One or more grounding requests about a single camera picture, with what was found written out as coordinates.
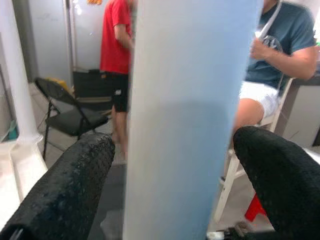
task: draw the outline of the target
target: black folding chair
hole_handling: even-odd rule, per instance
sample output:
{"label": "black folding chair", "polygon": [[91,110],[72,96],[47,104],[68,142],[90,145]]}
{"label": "black folding chair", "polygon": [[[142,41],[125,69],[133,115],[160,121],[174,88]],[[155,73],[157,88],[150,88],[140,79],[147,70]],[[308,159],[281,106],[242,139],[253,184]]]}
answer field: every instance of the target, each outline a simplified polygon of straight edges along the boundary
{"label": "black folding chair", "polygon": [[[46,117],[46,128],[44,136],[43,159],[46,160],[46,150],[48,144],[49,127],[56,129],[79,140],[81,135],[93,131],[108,122],[108,117],[90,109],[81,108],[74,97],[60,84],[52,80],[37,77],[35,85],[48,100],[48,112]],[[61,112],[52,100],[57,100],[74,106],[72,110]],[[57,115],[50,116],[51,111]]]}

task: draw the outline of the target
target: red object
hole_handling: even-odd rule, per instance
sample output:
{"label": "red object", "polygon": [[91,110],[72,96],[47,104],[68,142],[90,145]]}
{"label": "red object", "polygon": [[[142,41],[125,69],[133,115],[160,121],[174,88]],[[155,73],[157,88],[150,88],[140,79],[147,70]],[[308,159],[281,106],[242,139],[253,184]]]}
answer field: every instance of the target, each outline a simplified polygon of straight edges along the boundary
{"label": "red object", "polygon": [[263,214],[267,216],[266,211],[262,207],[257,194],[254,195],[248,210],[246,211],[244,217],[249,221],[253,222],[258,214]]}
{"label": "red object", "polygon": [[104,11],[100,70],[119,74],[128,74],[130,51],[124,48],[115,36],[116,25],[125,25],[126,32],[131,36],[131,16],[126,0],[110,0]]}

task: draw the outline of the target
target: man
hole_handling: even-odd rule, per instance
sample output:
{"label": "man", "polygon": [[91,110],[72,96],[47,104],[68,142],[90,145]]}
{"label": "man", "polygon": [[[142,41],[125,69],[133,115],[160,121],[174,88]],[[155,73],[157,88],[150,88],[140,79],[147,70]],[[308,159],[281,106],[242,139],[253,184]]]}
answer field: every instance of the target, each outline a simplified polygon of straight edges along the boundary
{"label": "man", "polygon": [[[264,0],[260,26],[264,26],[277,8],[277,0]],[[279,92],[286,79],[308,80],[316,70],[313,19],[309,11],[283,2],[268,36],[253,41],[249,66],[242,84],[234,131],[258,124],[278,107]]]}
{"label": "man", "polygon": [[109,0],[105,7],[100,70],[112,80],[112,123],[115,143],[120,143],[125,158],[128,152],[127,112],[131,51],[131,9],[135,0]]}

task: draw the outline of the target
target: gray wall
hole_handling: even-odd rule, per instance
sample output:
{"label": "gray wall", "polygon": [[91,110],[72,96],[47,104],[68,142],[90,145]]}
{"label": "gray wall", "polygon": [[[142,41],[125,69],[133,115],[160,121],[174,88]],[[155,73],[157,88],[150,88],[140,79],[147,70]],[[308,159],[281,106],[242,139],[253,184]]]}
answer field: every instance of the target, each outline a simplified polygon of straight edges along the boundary
{"label": "gray wall", "polygon": [[24,66],[28,82],[38,76],[35,41],[28,0],[12,0],[20,37]]}
{"label": "gray wall", "polygon": [[28,0],[28,8],[38,76],[62,79],[71,87],[72,60],[66,0]]}
{"label": "gray wall", "polygon": [[309,148],[313,145],[320,126],[320,86],[300,86],[297,91],[281,135],[301,147]]}
{"label": "gray wall", "polygon": [[101,5],[87,4],[78,0],[72,5],[74,20],[74,66],[80,69],[99,69],[103,16],[108,0]]}

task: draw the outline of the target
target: blue t-shirt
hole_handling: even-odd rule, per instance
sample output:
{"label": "blue t-shirt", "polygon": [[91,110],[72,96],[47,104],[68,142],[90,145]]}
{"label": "blue t-shirt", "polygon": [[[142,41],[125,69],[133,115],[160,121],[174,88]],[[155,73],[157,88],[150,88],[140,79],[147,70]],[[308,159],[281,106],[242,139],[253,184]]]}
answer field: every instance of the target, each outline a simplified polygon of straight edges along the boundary
{"label": "blue t-shirt", "polygon": [[[276,10],[276,5],[260,18],[259,29],[268,22]],[[281,9],[271,25],[268,36],[263,44],[291,55],[297,50],[315,45],[314,21],[311,13],[303,6],[292,3],[282,3]],[[275,89],[278,88],[282,73],[264,60],[250,57],[245,80],[262,83]]]}

